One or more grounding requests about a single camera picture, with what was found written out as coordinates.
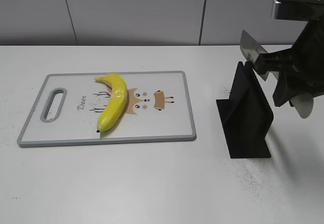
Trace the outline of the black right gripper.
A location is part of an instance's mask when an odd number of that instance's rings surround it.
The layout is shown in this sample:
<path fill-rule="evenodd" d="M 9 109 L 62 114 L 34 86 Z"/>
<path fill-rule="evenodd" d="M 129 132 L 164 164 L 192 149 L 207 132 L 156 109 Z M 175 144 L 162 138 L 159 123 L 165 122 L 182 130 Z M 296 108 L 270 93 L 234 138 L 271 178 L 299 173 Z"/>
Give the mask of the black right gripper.
<path fill-rule="evenodd" d="M 276 107 L 301 94 L 323 96 L 323 19 L 309 21 L 290 49 L 261 53 L 254 69 L 278 77 L 272 96 Z"/>

